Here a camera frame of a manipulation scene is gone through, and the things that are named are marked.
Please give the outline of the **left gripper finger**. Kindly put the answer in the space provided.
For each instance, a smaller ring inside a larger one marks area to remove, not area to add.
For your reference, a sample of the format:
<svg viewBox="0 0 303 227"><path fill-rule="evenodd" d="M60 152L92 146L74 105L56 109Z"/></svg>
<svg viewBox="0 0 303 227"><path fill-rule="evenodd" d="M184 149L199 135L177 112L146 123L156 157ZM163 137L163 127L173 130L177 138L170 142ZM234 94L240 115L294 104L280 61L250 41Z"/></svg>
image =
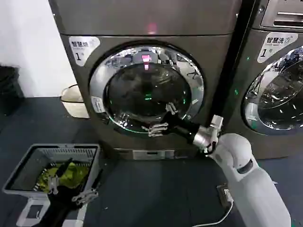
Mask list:
<svg viewBox="0 0 303 227"><path fill-rule="evenodd" d="M62 177L62 175L66 172L71 162L72 162L72 158L69 158L67 161L65 161L63 164L59 166L54 176L50 176L48 178L49 194L54 194L54 195L58 194L59 191L57 187L59 186L60 177Z"/></svg>
<svg viewBox="0 0 303 227"><path fill-rule="evenodd" d="M74 203L89 203L98 197L98 189L101 186L101 177L102 177L103 169L101 169L95 178L92 187L90 189L84 190L79 195L74 196L72 198L72 202Z"/></svg>

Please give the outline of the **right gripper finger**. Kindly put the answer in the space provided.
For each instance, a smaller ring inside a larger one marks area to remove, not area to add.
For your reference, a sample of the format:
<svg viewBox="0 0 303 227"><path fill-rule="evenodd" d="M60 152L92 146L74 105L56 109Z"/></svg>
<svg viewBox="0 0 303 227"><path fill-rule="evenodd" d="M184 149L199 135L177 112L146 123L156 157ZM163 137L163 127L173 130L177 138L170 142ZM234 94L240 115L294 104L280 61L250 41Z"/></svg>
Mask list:
<svg viewBox="0 0 303 227"><path fill-rule="evenodd" d="M170 112L172 115L175 115L178 113L177 108L175 107L175 105L172 102L166 103L165 110L167 112Z"/></svg>
<svg viewBox="0 0 303 227"><path fill-rule="evenodd" d="M163 136L166 133L168 125L168 123L160 123L148 127L141 126L141 128L147 131L149 137L159 137Z"/></svg>

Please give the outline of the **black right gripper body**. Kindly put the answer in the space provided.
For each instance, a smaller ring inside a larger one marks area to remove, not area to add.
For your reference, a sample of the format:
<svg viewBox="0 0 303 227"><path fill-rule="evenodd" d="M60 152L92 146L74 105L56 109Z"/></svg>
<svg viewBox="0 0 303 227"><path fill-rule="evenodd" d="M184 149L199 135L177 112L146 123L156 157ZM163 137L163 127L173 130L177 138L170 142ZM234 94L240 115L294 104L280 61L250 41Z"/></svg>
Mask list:
<svg viewBox="0 0 303 227"><path fill-rule="evenodd" d="M167 129L163 131L164 135L174 133L193 144L194 137L200 127L199 124L180 119L176 114L167 112L162 119L162 123L167 123Z"/></svg>

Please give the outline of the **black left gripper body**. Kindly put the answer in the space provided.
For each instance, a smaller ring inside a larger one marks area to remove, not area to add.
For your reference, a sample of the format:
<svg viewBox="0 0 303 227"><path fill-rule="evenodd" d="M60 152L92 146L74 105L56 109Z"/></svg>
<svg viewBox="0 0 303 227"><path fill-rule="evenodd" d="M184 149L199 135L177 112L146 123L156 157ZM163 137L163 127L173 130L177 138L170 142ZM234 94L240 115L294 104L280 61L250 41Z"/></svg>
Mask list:
<svg viewBox="0 0 303 227"><path fill-rule="evenodd" d="M61 227L67 215L74 209L72 198L77 195L76 189L61 185L57 190L57 194L48 194L50 206L39 222L40 227Z"/></svg>

